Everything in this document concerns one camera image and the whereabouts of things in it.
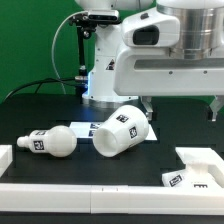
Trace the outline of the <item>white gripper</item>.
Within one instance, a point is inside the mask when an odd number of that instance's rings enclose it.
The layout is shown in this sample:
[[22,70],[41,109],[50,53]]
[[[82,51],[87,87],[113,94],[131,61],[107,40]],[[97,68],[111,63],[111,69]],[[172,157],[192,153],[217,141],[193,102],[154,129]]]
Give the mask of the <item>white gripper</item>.
[[114,90],[118,95],[142,96],[145,115],[152,120],[150,96],[219,95],[210,104],[212,120],[224,106],[224,47],[202,60],[173,59],[166,48],[118,48]]

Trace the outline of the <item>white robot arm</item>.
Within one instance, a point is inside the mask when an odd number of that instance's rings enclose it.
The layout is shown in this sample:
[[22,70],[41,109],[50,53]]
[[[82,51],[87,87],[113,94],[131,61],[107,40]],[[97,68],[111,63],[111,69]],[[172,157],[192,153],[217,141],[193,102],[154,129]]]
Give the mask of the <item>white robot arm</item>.
[[96,34],[86,103],[116,107],[159,96],[212,96],[224,107],[224,0],[75,0]]

